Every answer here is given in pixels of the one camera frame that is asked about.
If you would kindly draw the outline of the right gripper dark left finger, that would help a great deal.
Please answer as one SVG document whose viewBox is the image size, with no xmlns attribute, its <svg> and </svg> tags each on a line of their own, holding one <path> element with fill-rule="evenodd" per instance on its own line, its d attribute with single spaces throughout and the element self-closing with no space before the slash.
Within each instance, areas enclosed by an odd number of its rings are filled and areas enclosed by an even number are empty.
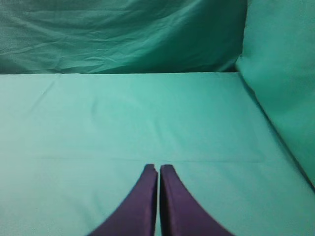
<svg viewBox="0 0 315 236">
<path fill-rule="evenodd" d="M 153 236 L 157 217 L 158 173 L 147 164 L 116 210 L 91 236 Z"/>
</svg>

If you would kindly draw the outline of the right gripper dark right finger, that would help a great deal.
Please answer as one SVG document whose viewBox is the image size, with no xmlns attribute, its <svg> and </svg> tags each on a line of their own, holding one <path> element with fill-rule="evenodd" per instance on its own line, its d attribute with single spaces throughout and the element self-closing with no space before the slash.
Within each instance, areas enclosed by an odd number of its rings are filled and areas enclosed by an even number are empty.
<svg viewBox="0 0 315 236">
<path fill-rule="evenodd" d="M 163 236 L 231 236 L 180 180 L 172 165 L 160 168 L 159 212 Z"/>
</svg>

